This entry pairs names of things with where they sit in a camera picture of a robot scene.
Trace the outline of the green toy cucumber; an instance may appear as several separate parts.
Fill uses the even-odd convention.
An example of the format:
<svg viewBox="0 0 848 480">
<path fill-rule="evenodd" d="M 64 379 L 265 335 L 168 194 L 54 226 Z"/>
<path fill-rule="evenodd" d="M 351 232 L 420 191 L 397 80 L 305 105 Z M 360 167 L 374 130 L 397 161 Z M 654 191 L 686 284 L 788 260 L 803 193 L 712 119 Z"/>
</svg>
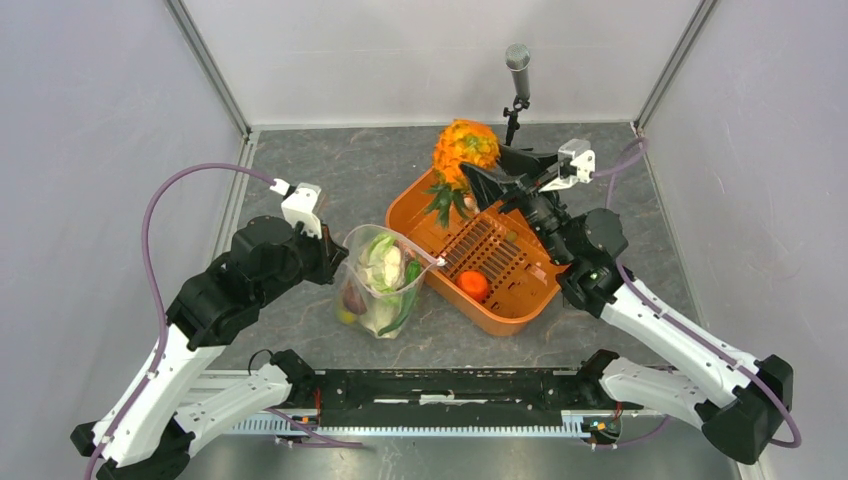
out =
<svg viewBox="0 0 848 480">
<path fill-rule="evenodd" d="M 387 335 L 390 332 L 398 330 L 411 314 L 416 302 L 417 290 L 412 287 L 418 277 L 423 273 L 423 266 L 419 260 L 411 260 L 405 269 L 404 280 L 406 287 L 405 292 L 401 297 L 400 311 L 398 316 L 387 326 L 378 331 L 380 337 Z"/>
</svg>

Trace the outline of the clear dotted zip top bag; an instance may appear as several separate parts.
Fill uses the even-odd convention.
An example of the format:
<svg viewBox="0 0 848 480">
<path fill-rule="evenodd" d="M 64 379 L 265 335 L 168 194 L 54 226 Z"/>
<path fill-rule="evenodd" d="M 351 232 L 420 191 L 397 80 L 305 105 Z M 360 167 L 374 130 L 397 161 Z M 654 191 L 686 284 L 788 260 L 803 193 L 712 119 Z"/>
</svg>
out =
<svg viewBox="0 0 848 480">
<path fill-rule="evenodd" d="M 396 338 L 414 312 L 426 274 L 446 260 L 374 224 L 354 228 L 343 246 L 349 256 L 339 269 L 336 318 L 376 339 Z"/>
</svg>

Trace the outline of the yellow green toy mango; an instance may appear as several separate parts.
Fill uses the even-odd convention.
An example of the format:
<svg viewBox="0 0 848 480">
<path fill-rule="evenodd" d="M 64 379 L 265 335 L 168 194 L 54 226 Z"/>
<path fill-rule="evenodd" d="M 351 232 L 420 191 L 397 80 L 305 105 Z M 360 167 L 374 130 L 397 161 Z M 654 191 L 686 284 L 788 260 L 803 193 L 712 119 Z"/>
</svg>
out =
<svg viewBox="0 0 848 480">
<path fill-rule="evenodd" d="M 343 324 L 350 325 L 354 324 L 358 321 L 358 316 L 344 308 L 340 308 L 336 311 L 337 319 Z"/>
</svg>

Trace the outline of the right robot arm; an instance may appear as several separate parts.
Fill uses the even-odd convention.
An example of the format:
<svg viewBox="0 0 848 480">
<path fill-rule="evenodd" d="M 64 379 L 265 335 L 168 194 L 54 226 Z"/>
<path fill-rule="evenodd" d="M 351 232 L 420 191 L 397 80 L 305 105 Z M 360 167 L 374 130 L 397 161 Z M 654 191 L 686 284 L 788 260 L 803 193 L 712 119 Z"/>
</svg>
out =
<svg viewBox="0 0 848 480">
<path fill-rule="evenodd" d="M 562 267 L 557 281 L 565 301 L 670 365 L 660 371 L 599 351 L 577 382 L 585 405 L 602 408 L 614 400 L 676 418 L 746 465 L 777 443 L 781 427 L 791 432 L 789 447 L 800 445 L 791 415 L 792 366 L 777 355 L 761 359 L 740 350 L 662 301 L 621 264 L 628 242 L 617 213 L 603 207 L 572 215 L 558 200 L 559 191 L 598 174 L 587 141 L 571 140 L 548 155 L 507 147 L 500 165 L 499 171 L 460 166 L 479 208 L 520 213 L 550 261 Z"/>
</svg>

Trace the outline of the dark red toy fruit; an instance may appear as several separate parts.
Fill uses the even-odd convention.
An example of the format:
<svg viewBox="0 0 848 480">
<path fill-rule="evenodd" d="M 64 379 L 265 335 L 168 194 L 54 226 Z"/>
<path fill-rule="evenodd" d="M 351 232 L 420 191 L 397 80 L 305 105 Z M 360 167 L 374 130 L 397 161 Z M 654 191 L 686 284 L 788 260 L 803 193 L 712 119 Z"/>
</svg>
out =
<svg viewBox="0 0 848 480">
<path fill-rule="evenodd" d="M 353 315 L 359 316 L 367 312 L 367 303 L 353 284 L 347 284 L 342 293 L 343 307 Z"/>
</svg>

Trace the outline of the green toy lettuce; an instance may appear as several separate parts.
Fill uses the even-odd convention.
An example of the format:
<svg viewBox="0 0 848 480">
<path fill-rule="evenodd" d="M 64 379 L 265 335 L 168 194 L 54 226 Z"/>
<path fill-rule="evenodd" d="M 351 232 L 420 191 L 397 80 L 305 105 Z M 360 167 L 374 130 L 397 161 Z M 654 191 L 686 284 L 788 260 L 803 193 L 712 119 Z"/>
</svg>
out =
<svg viewBox="0 0 848 480">
<path fill-rule="evenodd" d="M 374 299 L 359 324 L 378 339 L 394 339 L 402 328 L 405 316 L 398 298 Z"/>
</svg>

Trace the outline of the orange toy pineapple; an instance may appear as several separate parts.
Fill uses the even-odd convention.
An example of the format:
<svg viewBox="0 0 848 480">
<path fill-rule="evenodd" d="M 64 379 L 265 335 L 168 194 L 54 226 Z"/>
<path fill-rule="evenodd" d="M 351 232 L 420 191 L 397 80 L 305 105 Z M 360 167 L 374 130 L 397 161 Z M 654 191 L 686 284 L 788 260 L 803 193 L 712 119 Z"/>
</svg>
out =
<svg viewBox="0 0 848 480">
<path fill-rule="evenodd" d="M 499 158 L 499 140 L 489 126 L 474 120 L 454 119 L 441 131 L 433 149 L 431 168 L 435 180 L 426 190 L 432 199 L 425 212 L 435 212 L 436 224 L 443 229 L 449 227 L 453 210 L 461 219 L 468 219 L 465 197 L 470 187 L 460 166 L 469 163 L 492 170 Z"/>
</svg>

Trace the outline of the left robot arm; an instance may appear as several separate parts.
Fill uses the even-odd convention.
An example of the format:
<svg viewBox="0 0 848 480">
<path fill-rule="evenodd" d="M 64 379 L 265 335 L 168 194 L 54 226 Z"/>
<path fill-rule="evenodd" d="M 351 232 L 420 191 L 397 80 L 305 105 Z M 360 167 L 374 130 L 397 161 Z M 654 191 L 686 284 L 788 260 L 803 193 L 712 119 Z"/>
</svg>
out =
<svg viewBox="0 0 848 480">
<path fill-rule="evenodd" d="M 262 308 L 303 281 L 330 284 L 348 250 L 326 225 L 316 235 L 279 217 L 251 220 L 229 251 L 188 279 L 165 312 L 165 330 L 118 403 L 71 441 L 88 479 L 175 479 L 211 440 L 251 415 L 284 402 L 306 405 L 314 372 L 291 350 L 199 402 L 184 399 L 207 367 Z"/>
</svg>

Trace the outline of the white toy cabbage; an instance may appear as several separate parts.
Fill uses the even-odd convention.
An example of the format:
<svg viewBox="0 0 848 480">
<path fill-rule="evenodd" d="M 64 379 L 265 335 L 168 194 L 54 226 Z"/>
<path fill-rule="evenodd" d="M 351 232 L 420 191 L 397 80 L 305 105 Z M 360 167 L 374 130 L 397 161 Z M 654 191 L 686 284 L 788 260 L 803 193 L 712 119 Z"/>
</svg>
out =
<svg viewBox="0 0 848 480">
<path fill-rule="evenodd" d="M 377 234 L 360 254 L 356 271 L 365 286 L 375 292 L 399 290 L 405 284 L 405 257 L 396 237 L 390 233 Z"/>
</svg>

